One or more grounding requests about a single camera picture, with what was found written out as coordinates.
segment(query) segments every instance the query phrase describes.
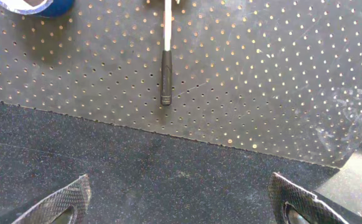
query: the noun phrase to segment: blue tape roll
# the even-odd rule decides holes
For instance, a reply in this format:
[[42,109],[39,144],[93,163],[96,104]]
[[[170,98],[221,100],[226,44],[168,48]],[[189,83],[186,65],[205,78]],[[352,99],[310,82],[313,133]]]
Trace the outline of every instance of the blue tape roll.
[[75,0],[47,0],[44,4],[33,9],[22,9],[6,4],[12,0],[0,0],[0,5],[11,12],[21,15],[36,15],[43,17],[56,17],[66,13],[72,6]]

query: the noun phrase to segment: black speckled surface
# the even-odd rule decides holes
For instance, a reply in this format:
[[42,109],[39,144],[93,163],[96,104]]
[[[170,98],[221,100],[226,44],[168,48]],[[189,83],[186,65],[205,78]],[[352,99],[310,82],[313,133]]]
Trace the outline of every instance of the black speckled surface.
[[0,216],[87,173],[85,223],[274,223],[272,172],[316,189],[338,171],[0,104]]

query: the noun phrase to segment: gray floor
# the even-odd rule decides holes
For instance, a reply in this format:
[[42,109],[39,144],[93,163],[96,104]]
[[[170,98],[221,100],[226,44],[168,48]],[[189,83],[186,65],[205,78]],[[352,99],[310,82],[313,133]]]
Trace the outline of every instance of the gray floor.
[[272,172],[362,215],[362,151],[338,171],[0,104],[0,216],[87,173],[85,223],[274,223]]

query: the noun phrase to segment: blue cylindrical object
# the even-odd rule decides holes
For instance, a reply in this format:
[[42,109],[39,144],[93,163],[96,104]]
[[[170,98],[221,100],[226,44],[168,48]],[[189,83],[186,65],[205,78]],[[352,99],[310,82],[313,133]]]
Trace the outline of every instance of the blue cylindrical object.
[[37,6],[31,6],[25,1],[16,3],[14,0],[0,0],[0,5],[21,15],[56,17],[66,13],[74,2],[75,0],[43,0]]

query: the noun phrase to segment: perforated board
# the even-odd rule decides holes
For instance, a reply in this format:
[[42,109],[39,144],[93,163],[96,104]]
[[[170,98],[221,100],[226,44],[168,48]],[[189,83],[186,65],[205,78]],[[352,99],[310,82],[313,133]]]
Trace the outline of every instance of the perforated board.
[[181,1],[160,106],[162,1],[0,8],[0,101],[341,167],[362,140],[362,1]]

